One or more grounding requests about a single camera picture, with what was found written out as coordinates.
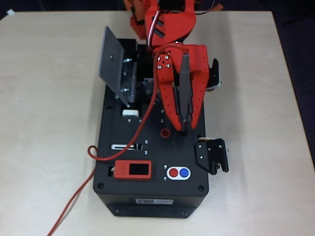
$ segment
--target metal plate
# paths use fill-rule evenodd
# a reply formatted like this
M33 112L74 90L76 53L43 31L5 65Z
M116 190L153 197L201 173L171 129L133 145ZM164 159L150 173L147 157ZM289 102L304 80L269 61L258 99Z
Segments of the metal plate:
M126 52L119 40L108 27L105 27L98 75L127 106L128 99L121 92L124 54Z

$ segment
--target blue button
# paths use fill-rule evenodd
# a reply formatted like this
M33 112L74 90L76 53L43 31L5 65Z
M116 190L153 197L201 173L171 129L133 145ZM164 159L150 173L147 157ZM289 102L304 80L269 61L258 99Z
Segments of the blue button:
M181 177L187 177L189 175L189 172L186 168L182 168L181 171L179 171L179 174L181 175Z

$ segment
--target red wire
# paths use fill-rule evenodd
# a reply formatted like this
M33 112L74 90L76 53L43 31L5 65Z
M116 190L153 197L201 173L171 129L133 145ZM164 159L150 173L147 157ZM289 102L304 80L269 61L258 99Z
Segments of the red wire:
M72 198L69 200L69 202L67 203L67 205L63 209L63 212L61 213L61 215L59 216L58 220L56 221L56 223L54 224L53 228L50 230L50 232L48 233L47 236L53 235L53 233L55 232L55 230L59 226L60 221L63 219L64 214L68 210L70 204L73 202L73 200L76 198L76 196L83 190L85 185L87 185L87 183L92 179L94 174L95 174L95 169L92 171L92 173L89 175L89 177L84 181L84 183L78 188L78 190L73 194Z
M88 154L91 158L97 160L97 161L108 161L108 160L112 160L115 159L116 157L120 156L121 154L123 154L125 151L128 150L128 148L135 142L135 140L137 139L137 137L139 136L144 123L146 122L152 107L154 105L157 93L158 93L158 57L160 54L162 54L163 52L165 53L165 49L166 48L178 48L180 50L183 51L183 53L188 53L188 49L185 48L183 45L181 44L166 44L164 46L161 46L157 49L154 50L155 52L155 56L154 56L154 66L153 66L153 77L154 77L154 87L153 87L153 94L152 94L152 98L151 101L149 103L149 106L147 108L147 111L145 112L142 121L136 131L136 133L134 134L133 138L130 140L130 142L128 143L128 145L122 149L121 151L117 152L116 154L109 156L109 157L98 157L95 156L91 153L91 149L94 148L96 150L96 154L97 154L97 147L95 146L89 146L88 148ZM95 169L92 171L92 173L89 175L89 177L84 181L84 183L79 187L79 189L73 194L73 196L71 197L71 199L69 200L69 202L67 203L67 205L65 206L65 208L63 209L61 215L59 216L58 220L56 221L56 223L54 224L54 226L52 227L52 229L50 230L50 232L48 233L47 236L51 236L53 235L53 233L55 232L55 230L57 229L57 227L60 225L61 220L63 219L66 211L68 210L69 206L71 205L71 203L73 202L73 200L76 198L76 196L82 191L82 189L87 185L87 183L93 178L95 174Z
M112 156L109 156L109 157L98 157L98 156L95 156L91 153L91 149L96 149L95 146L89 146L88 147L88 154L91 158L93 158L94 160L97 160L97 161L109 161L109 160L113 160L115 159L116 157L120 156L121 154L123 154L125 151L127 151L129 149L129 147L131 145L134 144L134 142L136 141L136 139L138 138L142 128L143 128L143 125L144 123L146 122L151 110L152 110L152 107L154 105L154 102L155 102L155 99L156 99L156 96L157 96L157 93L158 93L158 57L161 53L165 52L165 49L166 48L178 48L180 50L183 51L183 53L188 53L188 49L185 48L183 45L181 44L166 44L166 45L163 45L157 49L154 49L154 52L155 52L155 56L154 56L154 65L153 65L153 79L154 79L154 85L153 85L153 94L152 94L152 98L151 98L151 101L149 103L149 106L147 108L147 111L145 112L143 118L142 118L142 121L136 131L136 133L134 134L134 136L132 137L132 139L130 140L130 142L128 143L128 145L120 150L119 152L117 152L116 154L112 155Z

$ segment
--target red button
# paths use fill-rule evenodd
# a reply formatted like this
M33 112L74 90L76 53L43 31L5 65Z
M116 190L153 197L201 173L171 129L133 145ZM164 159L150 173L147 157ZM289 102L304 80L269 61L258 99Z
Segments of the red button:
M178 175L178 171L175 168L173 168L169 171L169 175L174 178Z

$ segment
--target table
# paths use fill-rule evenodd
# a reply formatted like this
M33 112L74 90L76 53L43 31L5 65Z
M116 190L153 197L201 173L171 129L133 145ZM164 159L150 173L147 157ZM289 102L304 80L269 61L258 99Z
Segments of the table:
M103 30L136 38L127 12L17 13L0 22L0 234L46 235L95 163ZM82 192L56 236L314 235L315 178L272 14L211 12L186 43L206 44L222 87L206 130L230 171L188 219L117 218Z

